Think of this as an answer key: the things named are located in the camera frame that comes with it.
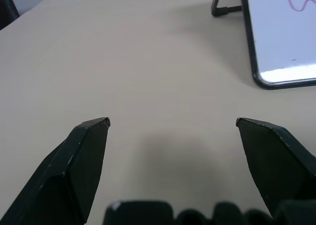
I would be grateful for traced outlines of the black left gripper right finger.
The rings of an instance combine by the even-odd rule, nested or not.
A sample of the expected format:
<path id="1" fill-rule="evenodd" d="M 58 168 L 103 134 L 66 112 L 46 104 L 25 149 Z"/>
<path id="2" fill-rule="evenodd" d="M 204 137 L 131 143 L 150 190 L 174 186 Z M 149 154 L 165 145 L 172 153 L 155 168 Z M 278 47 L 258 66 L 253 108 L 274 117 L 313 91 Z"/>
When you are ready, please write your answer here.
<path id="1" fill-rule="evenodd" d="M 244 117 L 236 126 L 249 171 L 271 215 L 287 200 L 315 200 L 316 158 L 287 129 Z"/>

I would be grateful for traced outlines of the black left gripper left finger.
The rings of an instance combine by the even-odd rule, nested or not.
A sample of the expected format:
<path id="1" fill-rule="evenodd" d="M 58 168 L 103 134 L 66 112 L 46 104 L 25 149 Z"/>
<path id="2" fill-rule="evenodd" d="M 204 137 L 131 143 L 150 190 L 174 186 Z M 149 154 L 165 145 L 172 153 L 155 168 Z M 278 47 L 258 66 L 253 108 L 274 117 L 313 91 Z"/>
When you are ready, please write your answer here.
<path id="1" fill-rule="evenodd" d="M 108 117 L 85 121 L 38 166 L 2 225 L 84 225 L 99 185 Z"/>

